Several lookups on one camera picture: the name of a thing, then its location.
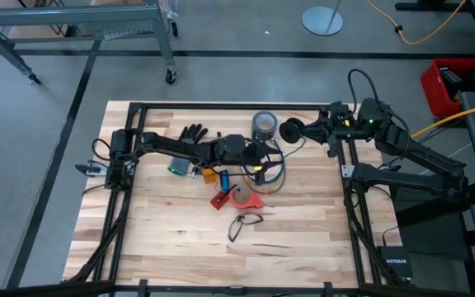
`red box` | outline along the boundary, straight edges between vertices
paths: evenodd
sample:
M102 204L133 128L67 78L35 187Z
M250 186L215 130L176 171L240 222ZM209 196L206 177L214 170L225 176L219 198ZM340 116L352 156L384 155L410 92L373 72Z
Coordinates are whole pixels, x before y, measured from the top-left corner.
M437 117L453 116L461 111L461 103L450 99L440 68L448 67L465 80L467 73L475 69L475 59L435 59L432 65L421 76L421 84L425 90L426 100L432 114Z

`gray floor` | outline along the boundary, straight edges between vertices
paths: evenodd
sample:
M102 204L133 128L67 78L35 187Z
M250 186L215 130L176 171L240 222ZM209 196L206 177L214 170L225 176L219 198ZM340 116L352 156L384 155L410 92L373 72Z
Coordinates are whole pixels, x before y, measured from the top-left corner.
M359 0L342 3L346 25L337 35L319 37L301 27L300 14L307 7L323 3L331 6L333 2L184 1L179 11L182 37L172 46L176 50L475 53L475 25L468 14L457 15L447 29L419 47L402 44L388 21ZM411 40L426 35L447 16L395 12L392 1L374 2L400 19ZM90 46L81 42L18 48ZM145 50L155 49L155 44L151 40L116 40L104 43L102 49ZM16 256L16 246L86 61L85 57L25 59L44 86L28 84L0 57L0 287ZM352 68L361 68L371 74L381 99L392 104L412 131L432 121L419 81L430 61L176 58L176 63L181 76L175 85L168 86L160 58L97 59L22 285L53 284L61 278L85 184L85 177L73 165L91 157L90 142L98 133L108 101L350 101L346 75ZM357 78L355 85L361 98L370 96L365 81ZM428 142L445 154L468 143L463 130L445 132ZM455 157L468 163L467 174L474 182L472 148ZM405 167L410 172L422 172L411 164ZM425 231L432 228L436 227L427 226ZM440 243L440 237L427 238L423 240ZM467 289L463 268L454 261L416 255L413 266L421 286ZM453 273L442 272L447 269Z

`duct tape roll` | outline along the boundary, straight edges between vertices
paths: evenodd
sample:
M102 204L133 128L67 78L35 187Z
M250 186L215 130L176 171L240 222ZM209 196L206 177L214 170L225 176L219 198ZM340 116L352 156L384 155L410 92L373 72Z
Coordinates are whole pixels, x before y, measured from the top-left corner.
M274 137L278 119L269 111L260 111L252 118L252 137L259 140L268 140Z

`black eyeglasses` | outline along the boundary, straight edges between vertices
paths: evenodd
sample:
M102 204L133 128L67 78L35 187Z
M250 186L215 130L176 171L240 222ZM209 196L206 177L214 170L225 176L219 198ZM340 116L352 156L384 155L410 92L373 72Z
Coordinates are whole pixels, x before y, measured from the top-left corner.
M241 227L243 227L244 224L258 224L260 222L263 222L263 217L259 214L246 213L238 215L228 228L228 239L233 243L238 237Z

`wooden table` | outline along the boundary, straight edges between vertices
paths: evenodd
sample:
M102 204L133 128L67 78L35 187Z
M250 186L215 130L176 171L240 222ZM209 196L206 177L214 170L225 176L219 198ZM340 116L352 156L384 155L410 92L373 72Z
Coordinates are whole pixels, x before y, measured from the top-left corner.
M124 128L128 106L127 101L108 103L100 138L109 143L111 132ZM145 130L178 138L184 126L201 123L209 129L205 140L218 131L250 135L256 112L154 109L148 110ZM317 118L316 111L272 112L279 123L290 117L305 123ZM277 138L286 153L300 145ZM382 162L373 143L359 141L357 148L362 163ZM235 243L227 233L238 212L230 204L219 211L210 205L214 184L172 175L167 170L171 157L144 155L135 175L117 284L148 279L151 285L323 287L330 281L336 288L357 287L338 160L328 158L327 150L309 140L287 159L282 191L261 196L266 207L257 213L265 221L244 226ZM107 155L102 146L97 151ZM102 183L103 178L90 178L87 187ZM232 183L243 181L231 177ZM98 246L109 193L101 188L83 197L64 279L76 274ZM380 243L382 232L397 225L393 204L380 191L366 196L375 242ZM401 244L396 229L386 235L388 244ZM364 249L362 254L370 281L368 255ZM108 276L110 259L111 251L102 278Z

